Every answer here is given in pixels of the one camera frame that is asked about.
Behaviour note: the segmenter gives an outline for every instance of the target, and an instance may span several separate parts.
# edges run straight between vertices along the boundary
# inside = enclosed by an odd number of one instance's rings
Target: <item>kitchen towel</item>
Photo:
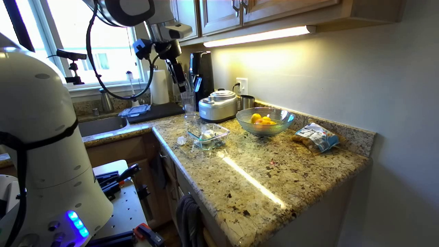
[[[151,82],[152,104],[169,102],[169,84],[165,69],[154,69],[154,78]]]
[[[180,197],[176,218],[182,247],[206,247],[202,212],[191,193]]]

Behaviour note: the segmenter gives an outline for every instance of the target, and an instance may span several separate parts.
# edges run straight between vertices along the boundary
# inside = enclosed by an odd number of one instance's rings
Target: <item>window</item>
[[[34,10],[31,9],[30,2],[23,0],[16,0],[16,5],[22,13],[22,19],[26,24],[26,28],[30,35],[33,47],[36,49],[36,53],[47,57],[48,56],[47,46],[44,43],[42,34],[36,23],[36,15],[34,15]],[[0,6],[0,21],[1,21],[0,31],[14,42],[19,43],[10,19],[10,15],[4,6],[4,2],[1,2],[1,6]]]
[[[16,4],[37,53],[45,57],[53,56],[56,49],[86,53],[85,35],[93,12],[82,0],[16,0]],[[0,5],[0,31],[18,42],[4,2],[1,1]],[[104,83],[128,82],[126,71],[133,72],[134,80],[143,80],[141,63],[132,47],[134,36],[133,27],[107,25],[96,17],[92,27],[92,52],[97,72]],[[64,71],[64,75],[70,76],[73,75],[73,71],[69,71],[70,63],[71,60],[60,57],[55,64]],[[89,60],[75,63],[77,72],[85,82],[84,87],[97,86],[97,78]]]

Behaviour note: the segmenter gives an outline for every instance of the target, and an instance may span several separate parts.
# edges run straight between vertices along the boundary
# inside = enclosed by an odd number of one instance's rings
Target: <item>wall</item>
[[[250,78],[258,98],[379,133],[339,245],[439,245],[439,1],[407,0],[401,23],[217,47],[217,86]]]

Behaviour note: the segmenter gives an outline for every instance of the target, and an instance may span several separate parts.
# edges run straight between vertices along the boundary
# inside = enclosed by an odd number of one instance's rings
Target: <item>coffee maker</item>
[[[196,50],[189,56],[189,82],[193,86],[195,105],[214,91],[214,74],[210,50]]]

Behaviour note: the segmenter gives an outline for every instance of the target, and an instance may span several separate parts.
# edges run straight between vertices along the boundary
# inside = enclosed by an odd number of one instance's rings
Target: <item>glass bowl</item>
[[[294,113],[285,109],[254,106],[236,112],[244,130],[256,137],[272,137],[289,127]]]

